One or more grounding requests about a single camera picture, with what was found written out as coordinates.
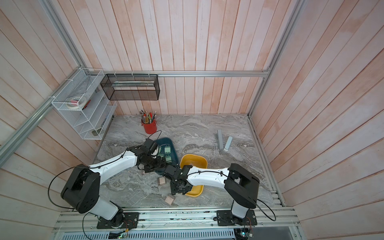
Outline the pens in cup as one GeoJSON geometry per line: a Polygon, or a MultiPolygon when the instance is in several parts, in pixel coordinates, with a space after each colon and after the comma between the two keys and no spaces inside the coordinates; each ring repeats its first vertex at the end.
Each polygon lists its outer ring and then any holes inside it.
{"type": "Polygon", "coordinates": [[[151,124],[156,119],[156,112],[146,112],[144,110],[140,110],[140,115],[142,119],[142,123],[144,124],[151,124]]]}

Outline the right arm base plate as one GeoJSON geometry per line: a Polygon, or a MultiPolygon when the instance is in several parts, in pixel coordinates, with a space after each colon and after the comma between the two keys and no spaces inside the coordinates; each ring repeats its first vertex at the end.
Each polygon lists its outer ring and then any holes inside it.
{"type": "Polygon", "coordinates": [[[248,210],[245,218],[239,218],[232,214],[231,210],[221,210],[216,212],[217,216],[214,221],[219,226],[256,226],[257,220],[253,210],[248,210]]]}

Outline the red pen cup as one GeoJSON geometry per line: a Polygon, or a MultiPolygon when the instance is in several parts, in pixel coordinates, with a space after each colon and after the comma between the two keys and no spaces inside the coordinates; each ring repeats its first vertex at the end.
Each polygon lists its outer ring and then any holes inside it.
{"type": "Polygon", "coordinates": [[[144,123],[142,122],[142,126],[144,127],[144,130],[147,134],[151,135],[158,131],[157,128],[157,121],[153,120],[150,123],[144,123]]]}

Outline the tape roll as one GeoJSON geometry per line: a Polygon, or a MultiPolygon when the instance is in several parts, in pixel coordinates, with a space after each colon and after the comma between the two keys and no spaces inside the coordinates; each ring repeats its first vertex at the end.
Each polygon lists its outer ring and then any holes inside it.
{"type": "Polygon", "coordinates": [[[66,106],[70,110],[83,109],[86,103],[87,99],[85,97],[75,96],[66,102],[66,106]]]}

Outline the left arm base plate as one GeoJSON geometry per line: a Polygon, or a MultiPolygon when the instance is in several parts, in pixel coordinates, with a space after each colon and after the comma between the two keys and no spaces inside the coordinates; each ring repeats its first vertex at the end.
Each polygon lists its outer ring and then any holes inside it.
{"type": "Polygon", "coordinates": [[[97,229],[135,229],[138,225],[139,215],[138,212],[118,212],[111,220],[99,217],[97,229]]]}

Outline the pink plug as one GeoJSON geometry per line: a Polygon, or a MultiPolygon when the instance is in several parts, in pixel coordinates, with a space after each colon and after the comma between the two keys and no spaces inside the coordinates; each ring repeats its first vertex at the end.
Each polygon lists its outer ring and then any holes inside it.
{"type": "Polygon", "coordinates": [[[163,185],[165,185],[167,183],[167,181],[166,181],[166,178],[165,177],[159,177],[158,178],[158,185],[159,186],[163,186],[163,185]]]}
{"type": "Polygon", "coordinates": [[[176,197],[174,195],[167,195],[165,198],[165,203],[171,206],[174,203],[175,198],[176,197]]]}

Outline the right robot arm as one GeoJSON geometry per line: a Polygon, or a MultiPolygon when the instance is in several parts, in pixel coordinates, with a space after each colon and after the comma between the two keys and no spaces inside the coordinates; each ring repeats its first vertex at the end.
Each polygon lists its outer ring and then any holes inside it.
{"type": "Polygon", "coordinates": [[[244,220],[249,210],[257,207],[260,180],[239,164],[223,169],[202,169],[192,165],[183,168],[169,165],[164,176],[169,179],[171,193],[187,194],[195,186],[224,189],[233,199],[231,215],[244,220]]]}

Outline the black mesh basket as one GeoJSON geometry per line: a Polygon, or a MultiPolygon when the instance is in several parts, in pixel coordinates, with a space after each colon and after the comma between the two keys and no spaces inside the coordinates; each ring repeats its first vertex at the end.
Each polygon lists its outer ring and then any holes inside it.
{"type": "Polygon", "coordinates": [[[157,101],[161,91],[153,74],[106,74],[101,87],[112,101],[157,101]]]}

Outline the teal storage box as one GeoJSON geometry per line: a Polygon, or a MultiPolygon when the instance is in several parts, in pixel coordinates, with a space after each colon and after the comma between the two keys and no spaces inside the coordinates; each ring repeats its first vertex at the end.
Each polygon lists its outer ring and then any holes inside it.
{"type": "Polygon", "coordinates": [[[164,157],[165,159],[166,159],[166,156],[171,156],[172,157],[172,163],[167,164],[167,166],[170,165],[170,166],[173,166],[175,168],[179,168],[180,167],[179,158],[178,158],[178,155],[176,153],[176,149],[174,147],[172,140],[170,138],[161,138],[161,139],[157,139],[155,141],[157,142],[158,147],[159,146],[164,147],[164,145],[169,145],[169,146],[171,146],[171,149],[172,149],[172,152],[170,154],[165,154],[164,149],[163,149],[163,152],[161,154],[159,154],[159,152],[158,152],[157,155],[155,155],[155,156],[164,157]]]}

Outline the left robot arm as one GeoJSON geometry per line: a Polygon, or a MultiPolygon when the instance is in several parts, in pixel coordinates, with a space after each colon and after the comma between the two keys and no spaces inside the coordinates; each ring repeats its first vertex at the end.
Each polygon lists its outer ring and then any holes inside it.
{"type": "Polygon", "coordinates": [[[61,198],[79,213],[91,213],[104,220],[120,225],[121,208],[100,197],[100,186],[118,173],[137,166],[142,166],[146,173],[165,168],[165,157],[158,155],[158,150],[151,152],[140,147],[127,148],[123,153],[99,164],[74,167],[61,198]]]}

